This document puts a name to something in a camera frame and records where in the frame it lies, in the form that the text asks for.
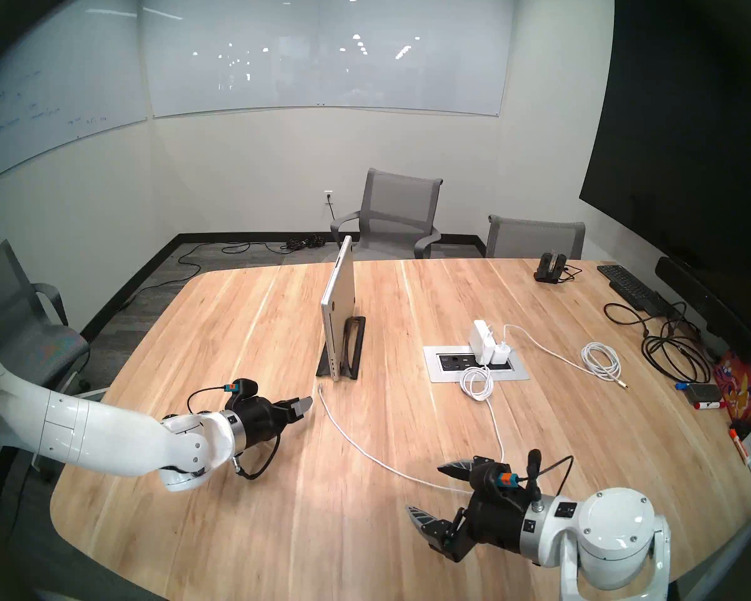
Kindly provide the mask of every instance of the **tv screen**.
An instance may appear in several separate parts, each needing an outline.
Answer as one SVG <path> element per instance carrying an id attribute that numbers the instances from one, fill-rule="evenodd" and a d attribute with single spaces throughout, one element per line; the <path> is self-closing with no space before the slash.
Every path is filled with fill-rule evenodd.
<path id="1" fill-rule="evenodd" d="M 728 43 L 704 0 L 615 0 L 580 197 L 675 259 L 751 329 L 751 60 Z"/>

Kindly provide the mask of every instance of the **coiled white cable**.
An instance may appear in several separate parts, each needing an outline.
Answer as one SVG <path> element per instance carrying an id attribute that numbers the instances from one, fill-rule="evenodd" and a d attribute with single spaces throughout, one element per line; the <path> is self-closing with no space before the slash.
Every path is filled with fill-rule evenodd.
<path id="1" fill-rule="evenodd" d="M 615 349 L 613 349 L 610 346 L 607 346 L 601 342 L 590 342 L 589 344 L 584 346 L 584 349 L 581 350 L 581 360 L 584 362 L 584 365 L 586 368 L 582 368 L 578 364 L 573 364 L 569 359 L 566 359 L 565 357 L 562 357 L 560 355 L 557 355 L 551 350 L 546 349 L 543 345 L 541 345 L 539 342 L 534 340 L 531 337 L 531 334 L 527 332 L 525 329 L 520 327 L 520 325 L 511 325 L 507 324 L 504 325 L 504 342 L 506 342 L 506 328 L 507 327 L 513 327 L 514 329 L 520 329 L 521 332 L 523 332 L 526 336 L 529 337 L 529 340 L 533 342 L 535 345 L 540 347 L 543 351 L 548 353 L 549 355 L 553 355 L 554 357 L 558 357 L 562 360 L 562 362 L 566 362 L 573 366 L 573 368 L 578 368 L 581 372 L 586 372 L 587 374 L 594 375 L 598 377 L 599 379 L 603 379 L 605 382 L 616 382 L 620 387 L 628 388 L 628 386 L 621 381 L 621 361 L 620 358 L 617 356 L 617 353 L 615 352 Z M 602 363 L 600 363 L 595 356 L 593 355 L 593 351 L 597 351 L 599 353 L 603 353 L 607 356 L 610 360 L 610 365 L 604 366 Z"/>
<path id="2" fill-rule="evenodd" d="M 480 392 L 473 391 L 473 381 L 477 377 L 484 378 L 484 388 Z M 489 367 L 487 366 L 470 366 L 462 372 L 462 376 L 459 379 L 459 386 L 462 392 L 470 396 L 474 401 L 486 401 L 487 407 L 489 407 L 489 414 L 493 417 L 493 426 L 495 427 L 495 436 L 498 438 L 498 445 L 500 446 L 500 462 L 504 462 L 504 442 L 500 439 L 500 433 L 498 432 L 498 422 L 495 419 L 495 412 L 493 411 L 493 404 L 489 401 L 490 395 L 493 393 L 495 387 L 493 377 L 489 373 Z"/>

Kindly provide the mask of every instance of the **white wall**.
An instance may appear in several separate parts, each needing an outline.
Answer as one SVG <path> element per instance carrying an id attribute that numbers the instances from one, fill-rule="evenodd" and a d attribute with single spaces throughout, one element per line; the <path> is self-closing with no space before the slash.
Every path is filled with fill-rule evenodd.
<path id="1" fill-rule="evenodd" d="M 442 177 L 436 226 L 486 239 L 487 214 L 587 224 L 584 257 L 655 288 L 660 256 L 580 202 L 609 72 L 613 0 L 516 0 L 500 118 L 330 107 L 129 126 L 0 176 L 0 240 L 61 289 L 80 329 L 179 232 L 321 231 L 359 208 L 370 166 Z"/>
<path id="2" fill-rule="evenodd" d="M 81 330 L 173 235 L 151 197 L 147 123 L 60 146 L 0 175 L 0 242 L 61 291 Z"/>
<path id="3" fill-rule="evenodd" d="M 500 120 L 496 212 L 584 221 L 584 258 L 613 259 L 673 296 L 653 274 L 659 250 L 578 199 L 610 69 L 614 0 L 516 0 Z"/>
<path id="4" fill-rule="evenodd" d="M 487 223 L 498 126 L 487 116 L 332 107 L 156 119 L 156 188 L 174 232 L 327 231 L 324 190 L 334 190 L 336 214 L 355 211 L 376 167 L 444 179 L 435 225 L 470 234 Z"/>

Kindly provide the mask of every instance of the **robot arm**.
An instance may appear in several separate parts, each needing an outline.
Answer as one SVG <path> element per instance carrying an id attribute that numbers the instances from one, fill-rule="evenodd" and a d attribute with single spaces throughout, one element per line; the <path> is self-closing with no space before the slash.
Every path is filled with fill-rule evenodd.
<path id="1" fill-rule="evenodd" d="M 605 489 L 584 502 L 542 495 L 537 487 L 540 451 L 529 453 L 527 478 L 509 465 L 474 457 L 447 463 L 443 474 L 470 483 L 473 495 L 453 521 L 438 519 L 414 506 L 409 518 L 431 549 L 460 562 L 478 543 L 520 554 L 540 567 L 560 567 L 560 599 L 581 601 L 578 569 L 601 590 L 631 582 L 646 557 L 653 557 L 653 578 L 634 599 L 667 597 L 670 578 L 670 527 L 655 515 L 648 498 L 632 489 Z"/>
<path id="2" fill-rule="evenodd" d="M 220 413 L 151 416 L 53 392 L 8 372 L 0 363 L 0 444 L 118 476 L 159 470 L 171 491 L 203 484 L 241 450 L 280 438 L 311 398 L 271 404 L 254 382 L 227 385 L 234 395 Z"/>

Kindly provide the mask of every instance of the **gray carpet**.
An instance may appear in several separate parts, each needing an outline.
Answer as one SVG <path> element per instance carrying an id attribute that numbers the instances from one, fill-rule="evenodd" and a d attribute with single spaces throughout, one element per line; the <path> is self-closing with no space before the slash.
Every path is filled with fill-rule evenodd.
<path id="1" fill-rule="evenodd" d="M 179 246 L 174 254 L 140 285 L 140 289 L 168 280 L 182 280 L 198 270 L 195 266 L 179 264 L 179 257 L 183 262 L 200 265 L 200 271 L 205 272 L 322 262 L 337 250 L 335 244 L 328 244 L 317 249 L 282 254 L 271 251 L 278 250 L 279 244 L 268 244 L 251 245 L 244 253 L 225 254 L 222 253 L 222 247 L 226 245 Z M 184 256 L 193 248 L 197 249 L 191 255 Z M 432 258 L 478 257 L 480 253 L 472 245 L 437 245 L 432 249 Z M 89 363 L 81 374 L 90 383 L 91 389 L 111 385 L 141 339 L 185 283 L 180 281 L 145 290 L 128 308 L 111 319 L 92 342 Z M 16 558 L 18 570 L 27 576 L 31 585 L 39 590 L 53 591 L 83 601 L 118 598 L 159 599 L 157 595 L 101 567 L 58 536 L 50 521 L 49 507 L 63 465 L 47 462 L 46 468 L 53 476 L 50 482 L 44 482 L 38 472 L 30 470 L 19 499 L 30 459 L 30 453 L 20 452 L 6 481 L 0 502 L 0 536 L 8 539 L 9 551 Z M 12 532 L 15 514 L 16 525 L 13 526 Z"/>

